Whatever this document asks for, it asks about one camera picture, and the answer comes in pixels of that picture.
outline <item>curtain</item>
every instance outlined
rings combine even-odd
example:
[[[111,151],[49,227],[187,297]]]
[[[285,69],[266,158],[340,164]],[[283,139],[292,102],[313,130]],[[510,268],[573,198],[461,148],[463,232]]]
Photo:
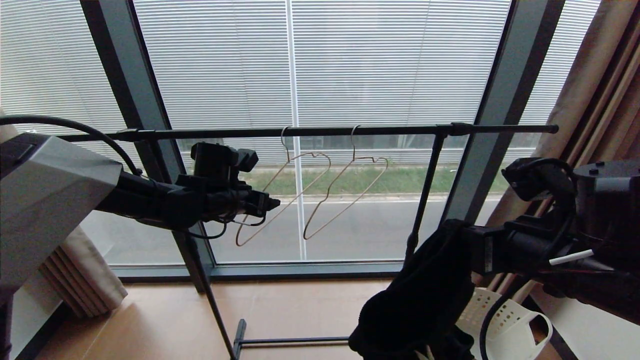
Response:
[[[596,161],[640,156],[640,4],[603,1],[594,16],[533,156],[559,158],[573,167]],[[501,225],[524,213],[542,215],[549,201],[524,202],[509,189],[487,226]],[[504,291],[513,274],[496,277],[491,286]],[[523,300],[533,283],[514,298]]]
[[[0,143],[18,132],[0,126]],[[39,268],[58,295],[78,317],[93,317],[120,305],[127,291],[91,239],[78,226]]]

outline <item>grass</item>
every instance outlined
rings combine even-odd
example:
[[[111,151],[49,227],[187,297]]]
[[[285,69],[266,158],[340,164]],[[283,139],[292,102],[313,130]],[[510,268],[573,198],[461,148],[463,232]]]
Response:
[[[453,184],[456,167],[438,167],[431,185],[432,193],[449,192]],[[317,176],[320,176],[324,169],[306,169],[302,172],[303,187],[308,186]],[[305,194],[324,194],[331,181],[342,170],[342,167],[331,169],[322,175]],[[382,171],[381,168],[373,166],[358,166],[347,169],[340,178],[333,184],[331,194],[359,194],[362,193],[369,184]],[[244,175],[244,180],[255,189],[261,190],[276,173],[276,170],[255,169],[253,172]],[[391,166],[380,176],[367,193],[390,194],[390,193],[420,193],[424,183],[426,167],[400,167]],[[493,182],[491,192],[503,192],[508,187],[507,182],[501,175]],[[295,195],[296,178],[292,169],[283,171],[266,190],[272,195]]]

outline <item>wooden floor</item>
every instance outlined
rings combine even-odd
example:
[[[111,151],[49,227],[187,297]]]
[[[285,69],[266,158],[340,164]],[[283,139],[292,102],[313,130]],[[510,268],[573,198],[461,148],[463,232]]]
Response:
[[[362,305],[388,281],[214,284],[232,341],[245,338],[349,336]],[[135,284],[109,316],[68,320],[38,360],[228,359],[206,298],[190,284]],[[559,359],[552,348],[538,359]],[[244,348],[242,360],[361,359],[347,346]]]

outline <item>hanger hook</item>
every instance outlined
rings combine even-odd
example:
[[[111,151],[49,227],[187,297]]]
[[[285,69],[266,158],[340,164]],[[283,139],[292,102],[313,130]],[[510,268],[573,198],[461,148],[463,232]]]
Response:
[[[289,148],[288,148],[288,147],[287,147],[287,145],[284,143],[284,131],[285,131],[286,129],[289,129],[289,128],[290,128],[290,126],[285,126],[285,127],[282,129],[282,132],[280,133],[280,142],[282,143],[282,146],[284,146],[284,149],[287,151],[287,162],[290,162],[290,161],[291,161],[291,155],[289,155]]]
[[[353,142],[353,133],[356,132],[356,128],[360,126],[360,125],[356,125],[353,127],[353,129],[351,129],[351,146],[353,146],[353,155],[352,155],[352,160],[356,160],[356,143]]]

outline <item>black baseboard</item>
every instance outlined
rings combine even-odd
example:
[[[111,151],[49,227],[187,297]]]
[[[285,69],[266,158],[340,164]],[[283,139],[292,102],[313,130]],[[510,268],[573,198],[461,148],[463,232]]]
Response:
[[[538,306],[530,296],[522,302],[522,305],[529,310],[544,313],[544,311],[540,309],[540,306]],[[551,343],[562,360],[578,360],[578,357],[573,353],[569,345],[567,345],[564,338],[560,335],[560,332],[558,332],[555,327],[553,330],[554,332],[551,335],[551,340],[549,340],[549,343]]]
[[[36,332],[33,338],[25,346],[15,360],[34,360],[44,346],[53,337],[60,325],[71,315],[73,311],[64,302],[51,314],[44,325]]]

